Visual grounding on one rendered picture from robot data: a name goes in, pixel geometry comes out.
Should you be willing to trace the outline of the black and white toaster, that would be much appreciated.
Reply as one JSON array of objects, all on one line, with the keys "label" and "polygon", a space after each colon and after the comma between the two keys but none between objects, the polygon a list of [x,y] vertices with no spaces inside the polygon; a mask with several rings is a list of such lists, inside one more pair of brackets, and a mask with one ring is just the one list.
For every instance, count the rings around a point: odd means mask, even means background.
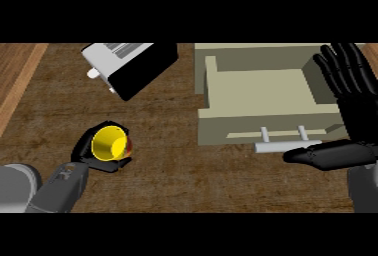
[{"label": "black and white toaster", "polygon": [[128,101],[178,59],[175,43],[91,43],[81,49],[109,91]]}]

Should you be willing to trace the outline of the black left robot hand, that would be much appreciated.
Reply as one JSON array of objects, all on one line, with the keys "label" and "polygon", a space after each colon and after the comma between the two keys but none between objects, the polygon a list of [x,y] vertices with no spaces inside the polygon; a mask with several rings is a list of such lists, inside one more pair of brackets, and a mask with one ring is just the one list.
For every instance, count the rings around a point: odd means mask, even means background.
[{"label": "black left robot hand", "polygon": [[114,126],[123,133],[128,133],[128,129],[122,125],[109,120],[103,121],[83,132],[72,149],[70,161],[85,163],[91,169],[113,173],[126,165],[126,163],[131,161],[131,157],[126,156],[119,160],[104,161],[98,160],[94,156],[94,153],[91,152],[91,140],[94,138],[94,134],[101,128],[109,126]]}]

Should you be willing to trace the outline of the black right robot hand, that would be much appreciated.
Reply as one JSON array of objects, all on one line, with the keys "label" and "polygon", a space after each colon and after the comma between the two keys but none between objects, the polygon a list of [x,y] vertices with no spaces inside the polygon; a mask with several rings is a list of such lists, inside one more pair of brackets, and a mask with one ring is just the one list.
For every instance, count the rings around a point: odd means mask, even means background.
[{"label": "black right robot hand", "polygon": [[336,99],[348,139],[314,144],[283,153],[286,163],[330,171],[378,161],[378,78],[354,43],[320,46],[312,55]]}]

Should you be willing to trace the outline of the beige drawer front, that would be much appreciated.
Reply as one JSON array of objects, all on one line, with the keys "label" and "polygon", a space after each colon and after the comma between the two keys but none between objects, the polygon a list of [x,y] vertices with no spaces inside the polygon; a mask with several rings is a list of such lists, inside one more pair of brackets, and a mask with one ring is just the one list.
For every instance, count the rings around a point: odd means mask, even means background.
[{"label": "beige drawer front", "polygon": [[250,144],[262,141],[261,128],[267,129],[268,141],[299,140],[302,126],[309,140],[336,140],[346,137],[337,113],[200,118],[197,144]]}]

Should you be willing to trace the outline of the yellow cup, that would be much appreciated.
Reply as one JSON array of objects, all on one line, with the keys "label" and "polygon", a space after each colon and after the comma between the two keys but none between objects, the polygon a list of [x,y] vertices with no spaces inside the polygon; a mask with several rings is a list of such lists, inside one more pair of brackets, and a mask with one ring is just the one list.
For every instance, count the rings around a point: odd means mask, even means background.
[{"label": "yellow cup", "polygon": [[131,141],[119,126],[106,126],[91,139],[91,154],[100,161],[122,160],[131,155]]}]

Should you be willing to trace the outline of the beige cabinet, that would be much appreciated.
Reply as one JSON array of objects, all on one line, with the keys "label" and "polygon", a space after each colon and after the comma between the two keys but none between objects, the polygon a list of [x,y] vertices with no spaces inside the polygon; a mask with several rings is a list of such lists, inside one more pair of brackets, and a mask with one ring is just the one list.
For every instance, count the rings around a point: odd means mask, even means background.
[{"label": "beige cabinet", "polygon": [[205,58],[215,57],[221,71],[301,69],[321,43],[194,43],[194,93],[203,93]]}]

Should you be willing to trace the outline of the beige open drawer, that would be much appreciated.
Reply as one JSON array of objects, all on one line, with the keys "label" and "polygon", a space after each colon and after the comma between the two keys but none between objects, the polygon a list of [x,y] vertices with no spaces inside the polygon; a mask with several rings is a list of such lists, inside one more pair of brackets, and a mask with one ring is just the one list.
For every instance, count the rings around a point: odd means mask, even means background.
[{"label": "beige open drawer", "polygon": [[205,58],[206,103],[200,118],[337,113],[320,103],[296,69],[221,71],[215,57]]}]

